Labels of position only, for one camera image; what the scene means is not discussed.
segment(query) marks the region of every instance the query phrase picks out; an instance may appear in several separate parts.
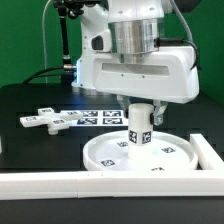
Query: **white circular plate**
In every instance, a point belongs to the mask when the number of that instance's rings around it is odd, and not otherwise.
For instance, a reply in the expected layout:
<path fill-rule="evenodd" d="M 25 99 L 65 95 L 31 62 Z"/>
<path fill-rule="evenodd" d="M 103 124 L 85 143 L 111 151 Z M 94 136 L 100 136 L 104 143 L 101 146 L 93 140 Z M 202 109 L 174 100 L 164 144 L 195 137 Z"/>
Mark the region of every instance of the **white circular plate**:
<path fill-rule="evenodd" d="M 153 132 L 150 156 L 128 157 L 128 131 L 111 132 L 90 140 L 83 162 L 90 171 L 164 171 L 196 169 L 198 157 L 189 142 L 174 135 Z"/>

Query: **black table surface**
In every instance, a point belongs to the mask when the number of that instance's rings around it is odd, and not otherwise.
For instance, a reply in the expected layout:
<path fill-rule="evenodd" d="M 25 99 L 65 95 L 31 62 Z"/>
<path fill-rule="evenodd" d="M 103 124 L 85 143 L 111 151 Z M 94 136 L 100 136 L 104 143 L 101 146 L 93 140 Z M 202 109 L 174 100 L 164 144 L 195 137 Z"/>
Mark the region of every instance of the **black table surface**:
<path fill-rule="evenodd" d="M 132 99 L 133 102 L 148 102 Z M 85 170 L 82 149 L 103 133 L 126 127 L 71 127 L 50 136 L 46 126 L 23 128 L 22 116 L 38 108 L 117 110 L 115 96 L 84 96 L 59 84 L 8 85 L 0 89 L 0 172 Z M 224 158 L 224 106 L 203 93 L 191 103 L 170 103 L 154 127 L 186 140 L 201 133 Z M 222 223 L 223 197 L 85 198 L 0 201 L 1 223 Z"/>

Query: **white cylindrical block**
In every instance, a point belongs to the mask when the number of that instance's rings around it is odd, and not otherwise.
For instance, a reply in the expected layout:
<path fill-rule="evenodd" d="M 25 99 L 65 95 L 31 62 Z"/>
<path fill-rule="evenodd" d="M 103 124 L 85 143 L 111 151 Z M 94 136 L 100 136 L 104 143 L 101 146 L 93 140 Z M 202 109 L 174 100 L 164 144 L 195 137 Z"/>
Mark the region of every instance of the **white cylindrical block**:
<path fill-rule="evenodd" d="M 129 106 L 128 156 L 131 159 L 143 159 L 150 155 L 153 111 L 154 107 L 150 104 L 137 103 Z"/>

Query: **metal cylinder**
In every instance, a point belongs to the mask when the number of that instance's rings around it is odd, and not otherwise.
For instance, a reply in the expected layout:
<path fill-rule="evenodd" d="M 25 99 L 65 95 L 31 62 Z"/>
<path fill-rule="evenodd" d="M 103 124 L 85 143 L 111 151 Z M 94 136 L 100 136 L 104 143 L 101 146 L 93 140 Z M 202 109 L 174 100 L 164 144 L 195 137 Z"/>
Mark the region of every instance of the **metal cylinder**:
<path fill-rule="evenodd" d="M 112 53 L 120 54 L 121 62 L 125 62 L 126 58 L 127 60 L 138 58 L 136 61 L 141 63 L 139 58 L 143 57 L 144 53 L 158 50 L 154 40 L 163 35 L 162 22 L 163 19 L 149 19 L 110 23 Z"/>
<path fill-rule="evenodd" d="M 120 54 L 120 62 L 125 64 L 143 64 L 144 54 Z"/>

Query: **green background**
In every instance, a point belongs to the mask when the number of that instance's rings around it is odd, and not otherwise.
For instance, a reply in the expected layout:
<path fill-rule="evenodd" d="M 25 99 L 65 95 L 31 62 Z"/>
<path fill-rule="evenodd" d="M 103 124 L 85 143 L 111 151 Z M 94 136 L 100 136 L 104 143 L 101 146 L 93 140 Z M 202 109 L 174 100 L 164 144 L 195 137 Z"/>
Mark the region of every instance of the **green background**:
<path fill-rule="evenodd" d="M 47 0 L 0 1 L 0 86 L 21 83 L 44 68 L 42 13 Z M 224 104 L 224 1 L 202 0 L 185 18 L 200 51 L 200 88 Z M 81 55 L 79 20 L 68 21 L 70 51 L 75 61 Z M 183 37 L 175 15 L 165 18 L 167 37 Z M 51 6 L 46 17 L 48 67 L 62 65 L 59 18 Z"/>

